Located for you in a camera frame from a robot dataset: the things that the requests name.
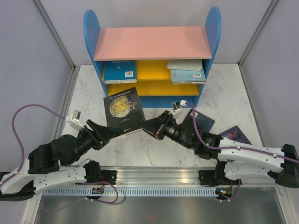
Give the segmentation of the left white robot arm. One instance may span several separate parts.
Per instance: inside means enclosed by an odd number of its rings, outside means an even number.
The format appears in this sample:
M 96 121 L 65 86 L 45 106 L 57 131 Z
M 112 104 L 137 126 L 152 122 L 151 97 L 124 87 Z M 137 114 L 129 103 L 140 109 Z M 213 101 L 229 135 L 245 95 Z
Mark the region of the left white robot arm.
M 105 127 L 90 119 L 77 137 L 66 134 L 40 145 L 23 160 L 22 168 L 0 174 L 1 201 L 24 201 L 55 186 L 64 184 L 100 184 L 103 180 L 99 162 L 89 161 L 81 167 L 71 165 L 90 149 L 101 150 L 123 131 Z

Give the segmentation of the pale grey Gatsby book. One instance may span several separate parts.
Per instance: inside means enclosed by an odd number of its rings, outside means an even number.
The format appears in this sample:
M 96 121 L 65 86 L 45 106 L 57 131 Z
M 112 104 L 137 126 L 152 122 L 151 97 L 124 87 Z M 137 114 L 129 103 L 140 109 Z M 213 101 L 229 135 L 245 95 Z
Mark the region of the pale grey Gatsby book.
M 176 70 L 202 70 L 202 60 L 201 59 L 182 59 L 182 60 L 169 60 L 167 63 L 168 69 Z

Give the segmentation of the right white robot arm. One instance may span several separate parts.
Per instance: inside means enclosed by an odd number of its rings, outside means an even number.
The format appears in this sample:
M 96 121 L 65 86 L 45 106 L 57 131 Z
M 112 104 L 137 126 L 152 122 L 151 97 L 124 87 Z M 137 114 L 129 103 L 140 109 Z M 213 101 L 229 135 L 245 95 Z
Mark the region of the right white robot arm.
M 194 117 L 177 124 L 169 111 L 137 126 L 157 140 L 168 137 L 192 149 L 202 159 L 216 159 L 213 177 L 217 183 L 261 177 L 287 188 L 299 186 L 299 155 L 293 145 L 271 148 L 240 143 L 206 132 Z

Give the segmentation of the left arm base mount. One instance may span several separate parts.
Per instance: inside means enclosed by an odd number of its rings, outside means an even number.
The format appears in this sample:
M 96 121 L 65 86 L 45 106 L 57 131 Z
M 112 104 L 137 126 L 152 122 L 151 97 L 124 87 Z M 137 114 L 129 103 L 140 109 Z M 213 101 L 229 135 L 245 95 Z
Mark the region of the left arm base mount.
M 115 185 L 116 179 L 117 179 L 117 171 L 116 170 L 102 170 L 101 171 L 102 182 L 108 182 L 112 185 Z M 102 184 L 101 187 L 94 187 L 92 189 L 92 194 L 98 195 L 98 194 L 103 194 L 104 189 L 105 189 L 106 184 Z

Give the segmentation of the green Alice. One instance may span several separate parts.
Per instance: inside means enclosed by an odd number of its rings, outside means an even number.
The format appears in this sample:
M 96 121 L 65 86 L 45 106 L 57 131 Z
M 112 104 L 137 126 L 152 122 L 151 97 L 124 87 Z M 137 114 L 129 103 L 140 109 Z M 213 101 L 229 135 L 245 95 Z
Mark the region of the green Alice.
M 172 82 L 172 84 L 205 84 L 206 81 L 204 82 Z

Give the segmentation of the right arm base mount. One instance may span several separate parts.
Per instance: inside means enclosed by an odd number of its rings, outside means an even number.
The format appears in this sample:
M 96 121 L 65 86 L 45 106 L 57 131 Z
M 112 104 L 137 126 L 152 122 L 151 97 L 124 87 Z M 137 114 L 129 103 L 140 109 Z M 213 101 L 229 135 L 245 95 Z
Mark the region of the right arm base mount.
M 216 199 L 219 202 L 230 202 L 242 184 L 241 179 L 230 180 L 224 176 L 215 177 L 214 170 L 200 170 L 198 171 L 198 175 L 197 182 L 202 187 L 217 188 L 222 185 L 224 186 L 216 190 L 216 194 L 218 195 Z

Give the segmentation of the light blue book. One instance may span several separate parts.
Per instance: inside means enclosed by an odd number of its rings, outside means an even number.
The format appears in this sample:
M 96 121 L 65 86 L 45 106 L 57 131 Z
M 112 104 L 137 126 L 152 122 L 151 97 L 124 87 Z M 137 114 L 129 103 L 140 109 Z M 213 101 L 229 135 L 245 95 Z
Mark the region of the light blue book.
M 176 70 L 171 69 L 172 82 L 204 82 L 206 77 L 204 71 Z

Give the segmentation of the bright blue book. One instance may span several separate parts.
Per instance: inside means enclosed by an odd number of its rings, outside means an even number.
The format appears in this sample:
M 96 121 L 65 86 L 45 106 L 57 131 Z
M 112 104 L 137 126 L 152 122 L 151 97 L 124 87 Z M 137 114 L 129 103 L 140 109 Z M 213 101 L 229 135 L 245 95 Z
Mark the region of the bright blue book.
M 104 84 L 136 83 L 136 61 L 105 61 L 103 69 Z

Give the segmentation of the dark purple blue book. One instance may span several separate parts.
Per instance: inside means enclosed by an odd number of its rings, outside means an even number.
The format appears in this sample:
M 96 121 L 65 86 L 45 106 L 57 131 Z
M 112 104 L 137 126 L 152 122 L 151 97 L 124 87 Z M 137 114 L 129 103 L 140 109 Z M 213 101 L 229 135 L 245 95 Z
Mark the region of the dark purple blue book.
M 221 137 L 226 137 L 230 140 L 237 141 L 244 144 L 250 144 L 251 142 L 249 139 L 245 136 L 245 134 L 242 132 L 242 130 L 239 128 L 239 126 L 234 126 L 222 133 L 220 133 Z

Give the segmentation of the black Moon and Sixpence book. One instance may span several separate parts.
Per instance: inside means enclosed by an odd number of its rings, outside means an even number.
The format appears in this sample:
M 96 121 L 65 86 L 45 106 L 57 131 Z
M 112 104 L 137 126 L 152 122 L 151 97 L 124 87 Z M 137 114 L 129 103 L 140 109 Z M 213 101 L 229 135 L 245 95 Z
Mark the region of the black Moon and Sixpence book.
M 119 138 L 141 131 L 137 125 L 145 120 L 140 97 L 135 87 L 103 99 L 108 137 Z

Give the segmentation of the navy blue book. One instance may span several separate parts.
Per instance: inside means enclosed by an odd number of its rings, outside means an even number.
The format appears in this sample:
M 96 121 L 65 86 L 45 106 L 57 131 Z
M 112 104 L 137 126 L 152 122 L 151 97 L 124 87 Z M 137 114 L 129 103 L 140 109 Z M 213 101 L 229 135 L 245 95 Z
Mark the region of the navy blue book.
M 187 116 L 184 119 L 184 122 L 189 119 L 192 120 L 192 117 L 193 117 L 193 112 L 192 112 L 192 109 L 190 109 L 190 111 L 188 112 Z M 205 132 L 210 132 L 210 130 L 212 129 L 212 127 L 215 123 L 215 120 L 198 112 L 197 110 L 195 110 L 195 120 L 196 120 L 197 124 L 204 127 Z

